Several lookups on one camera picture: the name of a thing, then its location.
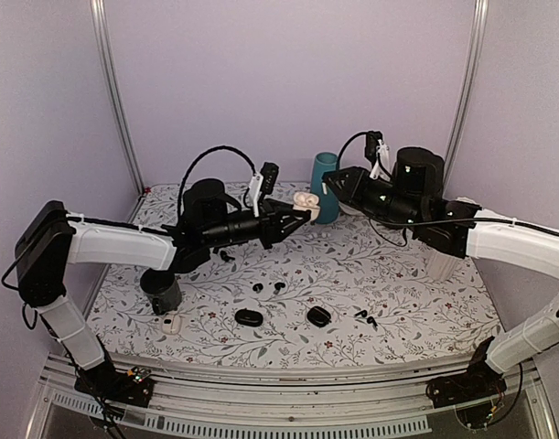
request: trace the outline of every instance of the purple wall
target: purple wall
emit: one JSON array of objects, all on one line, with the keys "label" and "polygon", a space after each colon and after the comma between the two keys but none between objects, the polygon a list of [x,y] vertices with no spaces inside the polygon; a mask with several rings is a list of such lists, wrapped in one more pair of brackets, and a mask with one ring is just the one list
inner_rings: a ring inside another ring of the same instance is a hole
[{"label": "purple wall", "polygon": [[[391,146],[443,154],[474,2],[113,0],[107,18],[124,106],[149,184],[178,182],[230,144],[283,180],[379,129]],[[347,158],[361,157],[361,146]],[[247,180],[220,153],[193,176]]]},{"label": "purple wall", "polygon": [[[134,204],[104,88],[88,2],[0,0],[0,276],[49,199],[123,219]],[[69,269],[82,304],[98,268]],[[0,438],[24,434],[50,338],[0,286]]]},{"label": "purple wall", "polygon": [[[448,195],[559,228],[559,2],[493,1]],[[477,264],[506,328],[559,292],[544,275]],[[559,429],[559,346],[536,359]]]}]

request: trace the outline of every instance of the floral tablecloth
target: floral tablecloth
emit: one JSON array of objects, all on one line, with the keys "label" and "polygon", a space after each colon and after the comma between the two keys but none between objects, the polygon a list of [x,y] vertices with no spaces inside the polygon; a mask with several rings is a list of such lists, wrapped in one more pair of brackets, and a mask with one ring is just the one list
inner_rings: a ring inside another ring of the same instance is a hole
[{"label": "floral tablecloth", "polygon": [[[290,201],[306,185],[282,183],[273,198]],[[241,199],[244,184],[227,184]],[[135,223],[175,224],[178,186],[151,188]],[[391,241],[399,231],[376,226]],[[398,363],[470,353],[500,330],[489,294],[470,259],[447,282],[425,272],[428,250],[410,240],[398,248],[364,217],[340,214],[327,226],[307,224],[265,251],[258,241],[225,249],[195,272],[178,276],[183,317],[178,335],[165,335],[139,281],[145,268],[112,266],[88,323],[115,352],[163,360],[249,368],[335,368]],[[275,293],[274,284],[285,283]],[[263,284],[260,293],[253,285]],[[332,315],[323,328],[306,312]],[[234,320],[242,308],[260,311],[260,327]],[[377,325],[355,318],[367,310]]]}]

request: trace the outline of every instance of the teal vase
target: teal vase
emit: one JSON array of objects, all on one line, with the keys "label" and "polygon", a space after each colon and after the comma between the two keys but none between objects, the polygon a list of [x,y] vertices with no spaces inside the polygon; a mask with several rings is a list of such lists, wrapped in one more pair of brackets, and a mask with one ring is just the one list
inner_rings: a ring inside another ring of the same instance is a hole
[{"label": "teal vase", "polygon": [[319,216],[317,224],[329,224],[334,222],[339,214],[339,202],[334,193],[328,188],[328,194],[322,188],[322,176],[325,172],[336,170],[338,157],[333,153],[319,153],[314,159],[314,169],[312,171],[312,181],[310,190],[312,194],[319,197]]}]

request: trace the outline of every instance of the white wall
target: white wall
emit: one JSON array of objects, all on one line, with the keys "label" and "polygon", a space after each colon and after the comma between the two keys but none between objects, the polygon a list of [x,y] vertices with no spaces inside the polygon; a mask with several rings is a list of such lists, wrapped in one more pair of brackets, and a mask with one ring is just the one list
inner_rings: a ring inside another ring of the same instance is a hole
[{"label": "white wall", "polygon": [[[149,184],[179,182],[209,146],[235,145],[284,181],[357,131],[443,154],[474,1],[112,0],[113,54]],[[347,158],[361,157],[356,145]],[[247,180],[220,153],[197,176]]]},{"label": "white wall", "polygon": [[[559,228],[559,1],[495,0],[448,195]],[[479,262],[506,328],[559,292],[538,273]],[[536,359],[559,429],[559,346]]]},{"label": "white wall", "polygon": [[[0,0],[0,277],[15,242],[49,199],[123,219],[134,204],[88,2]],[[98,268],[69,269],[82,304]],[[34,384],[51,345],[21,321],[0,285],[0,439],[24,434]]]}]

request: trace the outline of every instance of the teal container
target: teal container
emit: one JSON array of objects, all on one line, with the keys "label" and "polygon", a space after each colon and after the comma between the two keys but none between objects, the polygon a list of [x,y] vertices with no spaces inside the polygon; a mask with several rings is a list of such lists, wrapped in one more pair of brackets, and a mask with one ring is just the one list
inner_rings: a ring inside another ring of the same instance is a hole
[{"label": "teal container", "polygon": [[322,176],[325,172],[336,170],[337,159],[338,157],[333,153],[319,153],[314,159],[310,191],[319,197],[320,211],[316,219],[317,224],[334,222],[339,214],[339,202],[334,193],[328,189],[326,195],[322,189]]}]

